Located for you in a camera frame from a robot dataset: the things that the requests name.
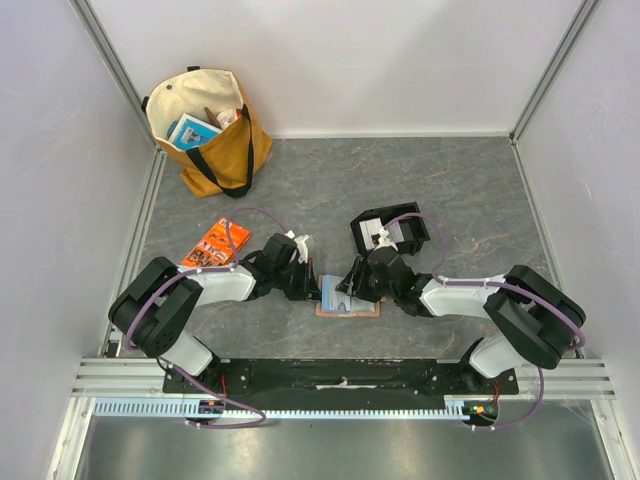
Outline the silver credit card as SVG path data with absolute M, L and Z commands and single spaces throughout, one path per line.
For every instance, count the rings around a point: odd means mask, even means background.
M 374 312 L 376 304 L 360 300 L 357 297 L 350 297 L 340 292 L 334 292 L 330 296 L 329 307 L 332 312 L 365 313 Z

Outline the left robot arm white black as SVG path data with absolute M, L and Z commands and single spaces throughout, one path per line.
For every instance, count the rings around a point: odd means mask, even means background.
M 289 231 L 272 235 L 236 266 L 188 268 L 156 257 L 117 297 L 108 319 L 125 335 L 126 347 L 180 367 L 190 386 L 210 392 L 220 380 L 218 357 L 185 331 L 193 311 L 214 303 L 256 300 L 273 290 L 290 301 L 319 301 L 309 246 L 308 235 Z

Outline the black plastic bin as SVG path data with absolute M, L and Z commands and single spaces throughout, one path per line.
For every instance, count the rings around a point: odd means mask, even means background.
M 359 222 L 379 217 L 383 227 L 390 232 L 400 254 L 417 254 L 424 243 L 430 240 L 424 220 L 421 217 L 409 216 L 410 213 L 419 212 L 416 202 L 365 210 L 350 222 L 357 252 L 365 255 L 372 251 L 366 251 L 364 248 Z

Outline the brown leather card holder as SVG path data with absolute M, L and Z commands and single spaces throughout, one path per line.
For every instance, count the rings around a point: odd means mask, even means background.
M 318 317 L 377 318 L 381 315 L 380 303 L 360 300 L 336 290 L 341 278 L 334 275 L 321 275 L 319 287 L 321 300 L 316 305 L 315 314 Z

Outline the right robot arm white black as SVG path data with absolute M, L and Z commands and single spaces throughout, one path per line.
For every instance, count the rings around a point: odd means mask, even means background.
M 410 316 L 491 320 L 496 334 L 476 340 L 454 367 L 456 381 L 473 394 L 523 364 L 553 370 L 586 342 L 582 308 L 525 265 L 493 277 L 455 279 L 416 273 L 395 248 L 379 247 L 357 256 L 334 289 L 364 302 L 390 300 Z

